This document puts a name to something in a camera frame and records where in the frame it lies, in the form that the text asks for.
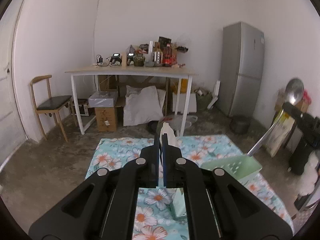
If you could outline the white gloved right hand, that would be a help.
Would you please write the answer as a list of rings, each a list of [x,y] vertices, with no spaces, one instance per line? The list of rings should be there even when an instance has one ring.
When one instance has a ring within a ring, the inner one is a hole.
[[[308,161],[304,166],[303,174],[301,175],[298,183],[298,192],[301,196],[307,196],[315,189],[315,183],[318,179],[316,167],[319,164],[317,153],[317,151],[313,151],[309,155]]]

